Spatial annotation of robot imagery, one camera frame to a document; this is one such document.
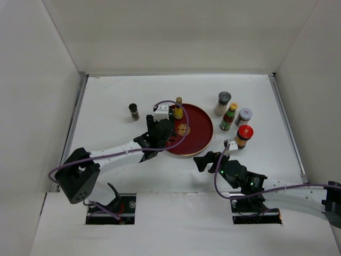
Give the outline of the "small black cap spice jar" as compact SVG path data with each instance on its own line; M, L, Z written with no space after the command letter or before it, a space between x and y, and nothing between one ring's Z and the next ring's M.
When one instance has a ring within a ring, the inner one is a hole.
M135 103L131 103L129 104L128 108L130 110L132 120L138 121L140 119L140 116L137 109L137 105Z

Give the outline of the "white jar black pump lid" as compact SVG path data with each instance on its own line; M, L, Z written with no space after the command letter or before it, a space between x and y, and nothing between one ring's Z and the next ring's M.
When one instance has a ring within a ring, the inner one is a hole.
M168 110L168 119L169 121L173 124L173 126L175 125L175 117L174 117L174 109L172 107L169 107Z

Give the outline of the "small yellow label bottle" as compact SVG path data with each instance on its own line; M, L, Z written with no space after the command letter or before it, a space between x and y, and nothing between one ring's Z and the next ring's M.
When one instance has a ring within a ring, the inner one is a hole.
M182 98L176 98L176 104L174 108L174 117L177 120L181 120L183 118L183 109L182 109Z

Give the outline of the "jar with red lid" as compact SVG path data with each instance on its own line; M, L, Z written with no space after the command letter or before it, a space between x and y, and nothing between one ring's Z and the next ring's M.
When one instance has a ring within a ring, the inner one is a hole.
M237 135L234 137L239 149L245 148L247 142L254 135L254 130L250 125L242 125L237 130Z

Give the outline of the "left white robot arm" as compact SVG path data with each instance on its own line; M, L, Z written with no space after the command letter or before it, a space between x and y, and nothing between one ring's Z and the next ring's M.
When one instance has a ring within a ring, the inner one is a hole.
M54 177L71 204L87 199L100 203L107 212L118 210L119 198L100 192L96 184L98 177L121 166L156 157L175 135L175 118L172 114L160 120L147 115L146 121L147 132L126 144L93 152L81 147L67 158Z

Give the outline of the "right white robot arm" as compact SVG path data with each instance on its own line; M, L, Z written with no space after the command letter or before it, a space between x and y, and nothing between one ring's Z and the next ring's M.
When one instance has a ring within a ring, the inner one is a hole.
M240 189L241 195L226 196L236 209L251 212L251 217L271 209L287 209L310 214L327 220L340 228L340 183L290 184L273 180L263 174L250 172L237 160L231 160L222 153L208 152L205 156L194 157L199 172L208 164L209 173L221 176L233 189Z

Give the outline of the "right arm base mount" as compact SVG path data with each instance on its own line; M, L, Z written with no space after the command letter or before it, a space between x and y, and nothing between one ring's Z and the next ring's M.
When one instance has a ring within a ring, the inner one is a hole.
M266 207L262 196L238 199L240 196L233 195L230 200L235 225L282 224L279 209Z

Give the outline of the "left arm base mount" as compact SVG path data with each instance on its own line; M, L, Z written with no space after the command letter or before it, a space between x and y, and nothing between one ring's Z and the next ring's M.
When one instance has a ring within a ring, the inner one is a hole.
M86 225L133 225L135 224L136 194L121 194L108 183L114 198L108 205L97 202L100 206L83 201L88 207Z

